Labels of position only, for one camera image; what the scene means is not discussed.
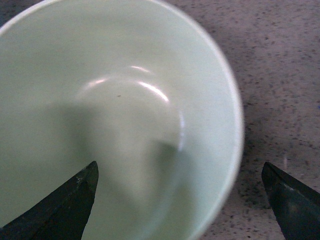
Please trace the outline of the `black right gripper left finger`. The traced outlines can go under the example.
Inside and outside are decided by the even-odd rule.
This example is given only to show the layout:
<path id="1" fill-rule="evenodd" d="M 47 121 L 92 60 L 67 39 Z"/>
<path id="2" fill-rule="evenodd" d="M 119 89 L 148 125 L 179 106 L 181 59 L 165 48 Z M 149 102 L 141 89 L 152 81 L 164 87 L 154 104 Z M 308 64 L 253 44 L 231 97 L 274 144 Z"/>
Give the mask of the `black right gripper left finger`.
<path id="1" fill-rule="evenodd" d="M 91 162 L 31 209 L 0 229 L 2 240 L 80 240 L 99 179 Z"/>

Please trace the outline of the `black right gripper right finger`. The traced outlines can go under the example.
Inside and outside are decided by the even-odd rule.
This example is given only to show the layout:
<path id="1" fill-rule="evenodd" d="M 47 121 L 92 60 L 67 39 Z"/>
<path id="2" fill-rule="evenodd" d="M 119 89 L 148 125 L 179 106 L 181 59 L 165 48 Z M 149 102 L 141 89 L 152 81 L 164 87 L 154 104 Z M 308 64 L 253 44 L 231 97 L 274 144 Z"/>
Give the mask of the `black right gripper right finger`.
<path id="1" fill-rule="evenodd" d="M 261 178 L 268 202 L 286 240 L 320 238 L 320 193 L 270 162 Z"/>

